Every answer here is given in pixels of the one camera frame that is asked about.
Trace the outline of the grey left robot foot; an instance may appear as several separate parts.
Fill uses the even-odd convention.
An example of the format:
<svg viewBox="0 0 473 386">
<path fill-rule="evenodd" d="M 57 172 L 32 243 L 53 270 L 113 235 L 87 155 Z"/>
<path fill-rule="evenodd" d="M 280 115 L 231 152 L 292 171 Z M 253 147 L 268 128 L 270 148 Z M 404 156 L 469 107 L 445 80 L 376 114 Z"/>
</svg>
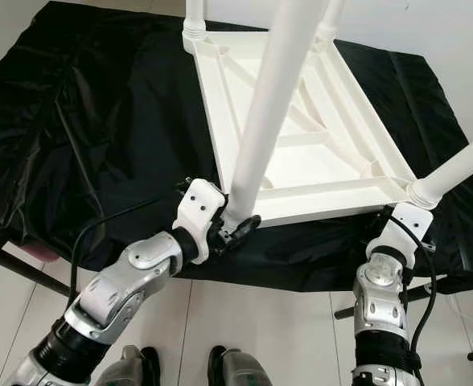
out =
<svg viewBox="0 0 473 386">
<path fill-rule="evenodd" d="M 152 347 L 123 347 L 121 357 L 108 366 L 100 386 L 160 386 L 162 368 L 157 350 Z"/>
</svg>

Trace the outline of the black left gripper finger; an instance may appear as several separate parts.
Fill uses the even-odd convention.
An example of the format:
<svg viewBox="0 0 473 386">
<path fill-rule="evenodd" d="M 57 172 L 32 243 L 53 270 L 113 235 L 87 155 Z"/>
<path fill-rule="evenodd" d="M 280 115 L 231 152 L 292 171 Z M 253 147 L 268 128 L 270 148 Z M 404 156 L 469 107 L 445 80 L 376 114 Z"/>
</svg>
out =
<svg viewBox="0 0 473 386">
<path fill-rule="evenodd" d="M 261 222 L 260 216 L 250 216 L 242 220 L 232 231 L 228 233 L 229 242 L 244 242 L 248 236 L 259 228 Z"/>
</svg>

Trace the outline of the white plastic table top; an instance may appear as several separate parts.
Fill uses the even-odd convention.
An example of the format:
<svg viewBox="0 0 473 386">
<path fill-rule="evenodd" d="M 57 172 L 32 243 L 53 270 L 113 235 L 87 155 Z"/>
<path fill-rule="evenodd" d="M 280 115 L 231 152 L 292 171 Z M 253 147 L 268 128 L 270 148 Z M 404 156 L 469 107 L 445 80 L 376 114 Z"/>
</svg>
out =
<svg viewBox="0 0 473 386">
<path fill-rule="evenodd" d="M 265 31 L 185 38 L 195 59 L 222 191 L 232 190 Z M 262 227 L 357 216 L 409 201 L 416 180 L 375 106 L 333 41 L 318 41 L 302 67 L 254 208 Z"/>
</svg>

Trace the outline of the black tablecloth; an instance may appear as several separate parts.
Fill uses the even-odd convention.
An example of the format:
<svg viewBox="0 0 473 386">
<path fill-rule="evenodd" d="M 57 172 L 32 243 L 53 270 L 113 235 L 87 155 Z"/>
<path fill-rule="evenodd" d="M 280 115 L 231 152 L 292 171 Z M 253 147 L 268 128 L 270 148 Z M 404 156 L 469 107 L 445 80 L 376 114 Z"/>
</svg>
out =
<svg viewBox="0 0 473 386">
<path fill-rule="evenodd" d="M 72 257 L 87 224 L 136 203 L 84 239 L 80 269 L 101 271 L 127 245 L 169 227 L 185 178 L 218 180 L 195 59 L 181 18 L 49 2 L 0 61 L 0 235 Z M 423 56 L 336 41 L 417 175 L 466 144 Z M 433 211 L 442 294 L 473 290 L 473 176 Z M 255 231 L 180 278 L 299 293 L 350 290 L 376 216 Z"/>
</svg>

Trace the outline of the grey right robot foot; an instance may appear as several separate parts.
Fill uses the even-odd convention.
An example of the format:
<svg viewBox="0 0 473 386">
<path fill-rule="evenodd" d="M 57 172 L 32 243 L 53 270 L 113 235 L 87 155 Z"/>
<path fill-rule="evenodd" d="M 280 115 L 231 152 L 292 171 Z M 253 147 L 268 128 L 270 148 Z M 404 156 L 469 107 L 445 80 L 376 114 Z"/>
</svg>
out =
<svg viewBox="0 0 473 386">
<path fill-rule="evenodd" d="M 273 386 L 265 369 L 251 354 L 214 346 L 208 353 L 208 386 Z"/>
</svg>

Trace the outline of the grey robot foot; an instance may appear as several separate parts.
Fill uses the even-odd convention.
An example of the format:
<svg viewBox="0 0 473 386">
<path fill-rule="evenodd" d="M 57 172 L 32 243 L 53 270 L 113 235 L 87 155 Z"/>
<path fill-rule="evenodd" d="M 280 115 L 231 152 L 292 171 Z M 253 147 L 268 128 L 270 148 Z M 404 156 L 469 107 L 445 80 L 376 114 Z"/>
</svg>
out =
<svg viewBox="0 0 473 386">
<path fill-rule="evenodd" d="M 273 386 L 265 369 L 251 354 L 214 346 L 208 353 L 208 386 Z"/>
<path fill-rule="evenodd" d="M 162 368 L 157 350 L 152 347 L 123 347 L 121 357 L 108 366 L 100 386 L 160 386 Z"/>
</svg>

